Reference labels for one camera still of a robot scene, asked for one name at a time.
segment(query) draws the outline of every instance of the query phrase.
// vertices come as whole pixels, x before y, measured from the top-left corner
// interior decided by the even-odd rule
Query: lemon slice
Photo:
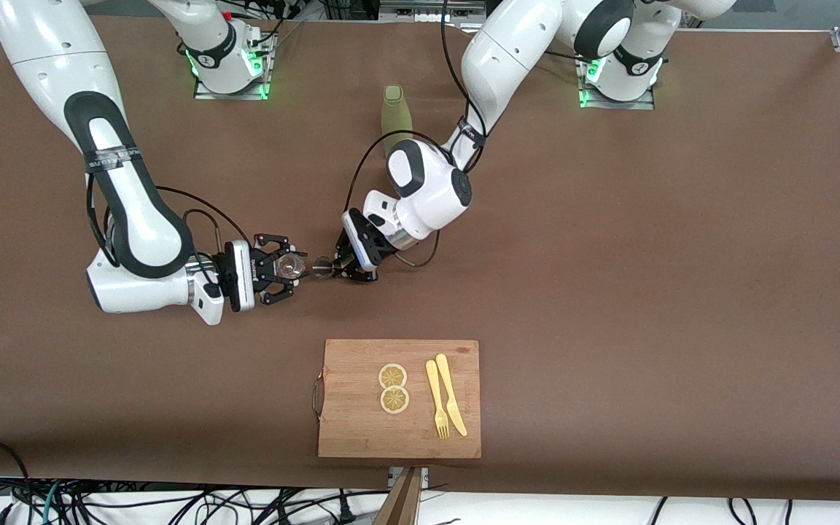
[[[407,384],[407,371],[403,366],[384,365],[381,367],[381,372],[378,373],[378,382],[381,386],[387,388],[388,386],[404,386]]]
[[[400,414],[410,401],[411,396],[401,386],[388,386],[381,392],[381,408],[388,414]]]

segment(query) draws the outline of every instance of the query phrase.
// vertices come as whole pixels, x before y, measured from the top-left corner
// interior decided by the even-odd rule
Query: green bottle
[[[381,133],[395,130],[413,130],[411,110],[404,100],[404,89],[397,84],[384,87],[384,103],[381,104]],[[391,152],[397,142],[412,137],[409,133],[397,133],[384,139],[384,155]]]

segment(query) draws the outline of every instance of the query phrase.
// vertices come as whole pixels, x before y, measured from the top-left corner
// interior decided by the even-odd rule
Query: plastic fork
[[[433,391],[433,403],[436,405],[436,416],[433,416],[436,432],[439,433],[440,439],[449,438],[449,419],[446,418],[446,412],[443,410],[443,398],[440,398],[440,371],[432,359],[427,361],[427,379],[429,379],[429,389]]]

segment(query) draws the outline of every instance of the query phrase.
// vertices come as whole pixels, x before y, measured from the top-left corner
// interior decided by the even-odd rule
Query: cutting board
[[[450,421],[440,439],[426,363],[446,354],[456,401],[469,435]],[[381,408],[378,372],[397,363],[407,372],[407,408]],[[469,459],[481,457],[481,403],[477,341],[423,339],[327,339],[323,358],[323,406],[319,422],[321,458]],[[443,409],[446,387],[440,379]]]

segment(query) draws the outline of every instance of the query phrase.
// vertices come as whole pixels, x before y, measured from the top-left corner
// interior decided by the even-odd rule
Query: metal handle
[[[440,399],[440,376],[436,370],[435,361],[427,361],[427,379],[429,379],[429,389],[433,391],[433,402],[439,410],[443,408],[443,400]]]
[[[319,371],[319,376],[313,382],[313,415],[316,416],[317,421],[323,421],[323,402],[326,401],[326,382],[323,380],[323,370]]]
[[[446,385],[447,395],[454,398],[456,393],[453,392],[453,379],[449,375],[449,362],[446,361],[446,354],[436,355],[436,365],[440,367],[440,375],[443,376],[443,384]]]

